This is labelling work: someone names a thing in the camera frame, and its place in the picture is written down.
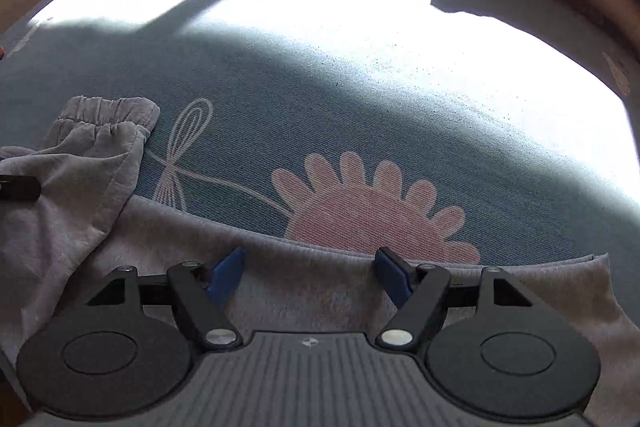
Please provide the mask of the grey sweatpants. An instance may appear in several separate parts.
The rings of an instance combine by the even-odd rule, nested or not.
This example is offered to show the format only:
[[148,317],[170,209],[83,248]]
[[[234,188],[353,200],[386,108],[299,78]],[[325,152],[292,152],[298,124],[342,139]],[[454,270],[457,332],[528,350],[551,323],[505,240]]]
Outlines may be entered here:
[[439,262],[458,282],[480,277],[478,250],[456,239],[465,222],[460,207],[437,208],[434,185],[423,179],[405,185],[390,161],[367,179],[352,152],[337,166],[309,155],[306,180],[282,169],[273,173],[295,216],[311,217],[292,239],[138,197],[144,146],[158,116],[146,98],[76,96],[38,150],[2,150],[3,173],[34,176],[42,187],[35,202],[1,207],[1,348],[9,359],[62,298],[126,263],[158,271],[245,247],[247,276],[229,308],[243,332],[375,331],[392,313],[371,269],[382,244],[414,260]]

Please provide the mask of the teal floral bed sheet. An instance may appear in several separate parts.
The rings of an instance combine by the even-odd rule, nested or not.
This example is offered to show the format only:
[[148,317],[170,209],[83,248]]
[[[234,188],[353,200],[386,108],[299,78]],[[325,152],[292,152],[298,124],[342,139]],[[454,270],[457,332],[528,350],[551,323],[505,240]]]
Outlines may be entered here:
[[160,106],[139,195],[299,242],[639,265],[638,74],[561,0],[49,0],[1,37],[1,140]]

